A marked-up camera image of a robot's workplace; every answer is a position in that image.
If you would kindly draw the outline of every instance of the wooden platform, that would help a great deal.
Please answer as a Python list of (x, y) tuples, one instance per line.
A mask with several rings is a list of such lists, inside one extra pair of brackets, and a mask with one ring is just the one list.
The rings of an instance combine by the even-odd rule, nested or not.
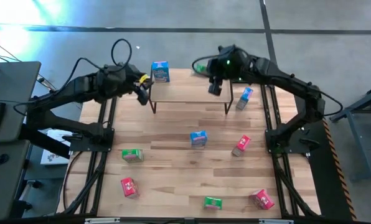
[[(228, 115), (223, 113), (224, 105), (201, 103), (160, 103), (157, 113), (153, 114), (151, 107), (141, 106), (135, 95), (120, 98), (113, 125), (115, 143), (107, 160), (98, 215), (279, 218), (273, 165), (263, 137), (266, 124), (260, 87), (252, 86), (253, 94), (246, 108), (235, 110), (245, 87), (234, 85), (235, 100)], [(287, 122), (296, 114), (294, 97), (281, 89), (276, 91), (281, 118)], [(94, 102), (85, 103), (80, 121), (95, 122), (99, 109), (100, 105)], [(200, 130), (207, 131), (208, 143), (203, 150), (192, 149), (190, 132)], [(243, 134), (251, 137), (250, 147), (245, 156), (233, 157), (230, 152)], [(144, 162), (128, 164), (122, 160), (122, 149), (135, 148), (143, 150)], [(68, 177), (65, 189), (68, 204), (85, 183), (89, 159), (90, 153), (84, 152)], [(289, 160), (296, 189), (309, 206), (320, 213), (307, 159), (290, 155)], [(120, 180), (125, 177), (137, 182), (140, 198), (123, 196)], [(276, 205), (270, 210), (259, 210), (248, 200), (248, 194), (259, 189), (266, 189), (275, 201)], [(222, 198), (223, 210), (204, 210), (205, 196)], [(286, 201), (291, 211), (288, 196)]]

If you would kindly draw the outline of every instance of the concrete floor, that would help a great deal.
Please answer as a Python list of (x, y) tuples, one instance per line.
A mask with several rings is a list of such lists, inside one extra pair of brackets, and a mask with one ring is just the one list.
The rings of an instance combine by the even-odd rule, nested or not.
[[(371, 0), (266, 0), (265, 4), (272, 29), (371, 30)], [(265, 34), (235, 30), (254, 32), (252, 29), (265, 28), (259, 0), (24, 0), (10, 1), (10, 4), (0, 1), (0, 23), (226, 28), (236, 32), (178, 33), (147, 29), (144, 32), (28, 32), (16, 26), (0, 30), (0, 44), (21, 60), (41, 61), (40, 74), (55, 86), (64, 83), (79, 57), (87, 57), (100, 65), (111, 63), (111, 45), (119, 38), (131, 42), (131, 63), (143, 71), (148, 71), (151, 62), (157, 60), (168, 60), (172, 68), (189, 68), (193, 59), (215, 54), (218, 45), (237, 44), (251, 54), (269, 57)], [(273, 34), (273, 45), (282, 70), (312, 81), (345, 106), (371, 89), (371, 35)], [(124, 60), (127, 54), (127, 47), (120, 44), (117, 60)], [(82, 63), (75, 74), (94, 71)], [(45, 90), (36, 89), (35, 94), (42, 91)], [(326, 105), (327, 112), (338, 109), (330, 100)], [(57, 113), (76, 119), (80, 110), (73, 105)], [(330, 127), (344, 174), (350, 177), (361, 169), (361, 160), (348, 122), (330, 123)], [(347, 178), (347, 181), (357, 218), (371, 222), (371, 180), (351, 183)]]

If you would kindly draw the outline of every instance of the juice box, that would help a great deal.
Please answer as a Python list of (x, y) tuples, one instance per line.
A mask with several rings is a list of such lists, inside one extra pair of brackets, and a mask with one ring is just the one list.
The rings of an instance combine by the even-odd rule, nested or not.
[(274, 202), (264, 189), (252, 193), (249, 198), (261, 209), (267, 210), (274, 206)]
[(169, 62), (153, 62), (151, 65), (151, 73), (156, 83), (170, 82)]
[(122, 159), (126, 162), (143, 161), (143, 151), (141, 149), (124, 149), (122, 150)]
[(206, 131), (192, 132), (190, 135), (190, 138), (191, 138), (192, 147), (204, 146), (206, 142), (208, 141), (208, 135)]
[(242, 93), (241, 99), (237, 103), (237, 109), (243, 110), (247, 105), (250, 96), (252, 95), (253, 90), (249, 87), (246, 87)]
[(136, 198), (139, 196), (137, 185), (134, 183), (134, 180), (130, 177), (127, 177), (121, 180), (124, 196), (127, 198)]
[(245, 152), (245, 150), (247, 149), (249, 142), (250, 138), (246, 135), (243, 135), (231, 153), (234, 156), (241, 156), (243, 152)]
[(204, 208), (221, 210), (222, 209), (222, 199), (205, 197)]

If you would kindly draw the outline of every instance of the wooden tabletop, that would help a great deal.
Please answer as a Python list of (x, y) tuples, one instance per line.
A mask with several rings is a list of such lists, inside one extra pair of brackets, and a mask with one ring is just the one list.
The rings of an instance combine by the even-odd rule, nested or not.
[[(234, 85), (234, 103), (245, 87)], [(261, 91), (259, 86), (253, 85), (252, 89), (246, 108), (236, 111), (233, 106), (228, 115), (223, 113), (223, 105), (193, 103), (161, 103), (159, 113), (153, 114), (149, 106), (137, 102), (135, 95), (120, 98), (113, 125), (115, 140), (105, 168), (98, 215), (279, 218), (273, 163), (263, 134), (266, 123)], [(277, 89), (277, 97), (282, 121), (287, 122), (296, 114), (294, 97), (281, 89)], [(85, 103), (80, 121), (95, 122), (99, 108), (94, 102)], [(190, 132), (200, 130), (207, 131), (207, 145), (204, 149), (193, 149)], [(231, 150), (243, 134), (251, 138), (251, 143), (243, 157), (233, 157)], [(123, 149), (142, 149), (144, 162), (128, 164), (121, 158)], [(89, 159), (90, 153), (84, 152), (72, 168), (65, 189), (68, 204), (85, 183)], [(296, 189), (306, 203), (320, 213), (309, 162), (299, 154), (289, 155), (289, 161)], [(138, 199), (124, 197), (120, 180), (125, 177), (132, 177), (138, 184), (141, 194)], [(248, 195), (259, 189), (268, 191), (275, 201), (274, 207), (259, 210), (248, 200)], [(291, 211), (288, 191), (284, 191), (288, 211)], [(205, 196), (223, 199), (223, 209), (204, 210)]]
[(231, 100), (229, 81), (223, 81), (222, 94), (215, 96), (208, 92), (209, 79), (191, 69), (171, 68), (169, 77), (168, 83), (154, 83), (152, 102), (228, 103)]

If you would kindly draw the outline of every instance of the blue juice box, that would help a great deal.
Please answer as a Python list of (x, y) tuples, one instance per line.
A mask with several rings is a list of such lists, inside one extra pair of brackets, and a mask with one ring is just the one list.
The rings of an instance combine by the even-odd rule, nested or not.
[(208, 141), (208, 135), (206, 131), (196, 131), (191, 133), (191, 146), (192, 147), (201, 147), (205, 146)]
[(156, 83), (170, 82), (168, 62), (153, 62), (151, 73), (154, 75)]
[(250, 96), (252, 96), (253, 90), (249, 87), (246, 87), (242, 93), (240, 101), (237, 103), (237, 109), (243, 110), (244, 107), (247, 105)]

